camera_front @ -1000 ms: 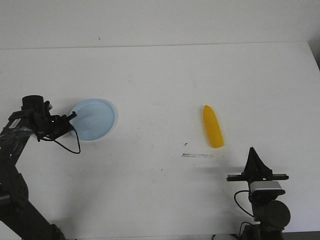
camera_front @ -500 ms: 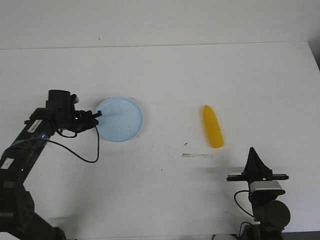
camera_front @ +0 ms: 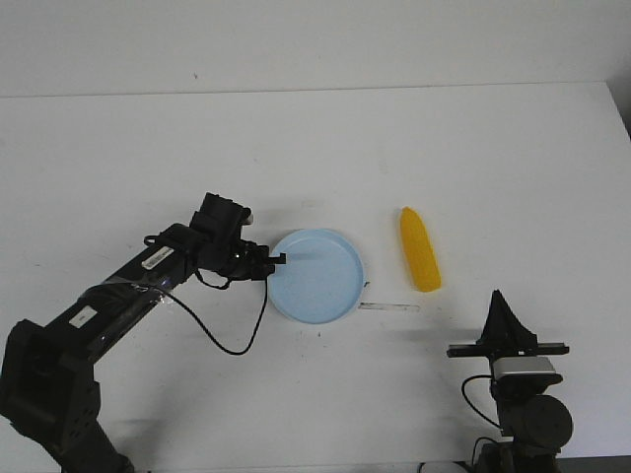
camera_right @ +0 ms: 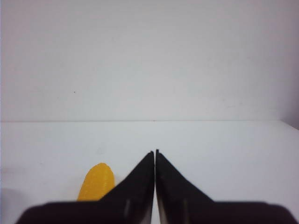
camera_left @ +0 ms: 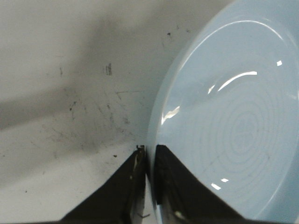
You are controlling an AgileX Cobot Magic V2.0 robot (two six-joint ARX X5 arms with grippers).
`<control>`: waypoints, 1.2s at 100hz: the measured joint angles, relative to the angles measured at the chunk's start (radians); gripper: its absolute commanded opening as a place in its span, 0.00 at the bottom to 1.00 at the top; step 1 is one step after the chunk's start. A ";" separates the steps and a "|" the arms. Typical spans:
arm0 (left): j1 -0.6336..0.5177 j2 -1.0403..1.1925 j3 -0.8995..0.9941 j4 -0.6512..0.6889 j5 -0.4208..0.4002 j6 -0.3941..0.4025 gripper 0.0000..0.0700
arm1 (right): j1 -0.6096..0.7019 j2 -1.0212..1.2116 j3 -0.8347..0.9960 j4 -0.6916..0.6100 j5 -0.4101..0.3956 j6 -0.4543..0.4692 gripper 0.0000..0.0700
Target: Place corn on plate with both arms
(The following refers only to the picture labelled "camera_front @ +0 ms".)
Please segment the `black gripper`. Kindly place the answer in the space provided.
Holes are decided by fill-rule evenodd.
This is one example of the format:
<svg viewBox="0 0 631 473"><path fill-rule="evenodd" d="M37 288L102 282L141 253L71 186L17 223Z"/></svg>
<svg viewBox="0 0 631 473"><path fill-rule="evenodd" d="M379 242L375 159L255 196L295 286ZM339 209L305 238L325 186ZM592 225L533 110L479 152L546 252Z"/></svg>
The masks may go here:
<svg viewBox="0 0 631 473"><path fill-rule="evenodd" d="M287 255L269 255L267 245L253 241L236 240L226 244L206 242L196 258L198 270L211 271L234 281L262 281L270 275L270 265L284 265Z"/></svg>
<svg viewBox="0 0 631 473"><path fill-rule="evenodd" d="M501 322L503 320L505 339L512 348L499 348L501 340ZM486 358L491 365L504 357L563 356L570 348L563 343L543 343L536 346L536 335L525 328L511 310L506 299L499 290L494 290L489 304L488 314L482 333L476 344L450 345L447 350L449 358Z"/></svg>

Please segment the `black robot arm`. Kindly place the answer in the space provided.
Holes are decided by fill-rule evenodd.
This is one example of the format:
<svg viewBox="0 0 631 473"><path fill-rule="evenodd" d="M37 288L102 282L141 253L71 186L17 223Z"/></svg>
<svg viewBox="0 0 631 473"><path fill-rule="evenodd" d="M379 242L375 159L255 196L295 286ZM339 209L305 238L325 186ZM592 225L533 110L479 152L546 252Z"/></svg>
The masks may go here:
<svg viewBox="0 0 631 473"><path fill-rule="evenodd" d="M523 326L498 290L492 293L481 335L473 344L451 345L450 358L484 358L489 373L464 379L460 394L483 420L498 429L501 440L481 436L474 442L468 472L558 472L557 455L572 437L568 408L546 389L563 381L549 358L570 348L562 342L540 342ZM471 401L466 387L484 379L495 402L491 420Z"/></svg>
<svg viewBox="0 0 631 473"><path fill-rule="evenodd" d="M173 224L44 326L24 319L11 330L1 371L1 414L64 472L131 472L99 424L95 364L190 276L212 271L228 282L265 281L285 254L241 238Z"/></svg>

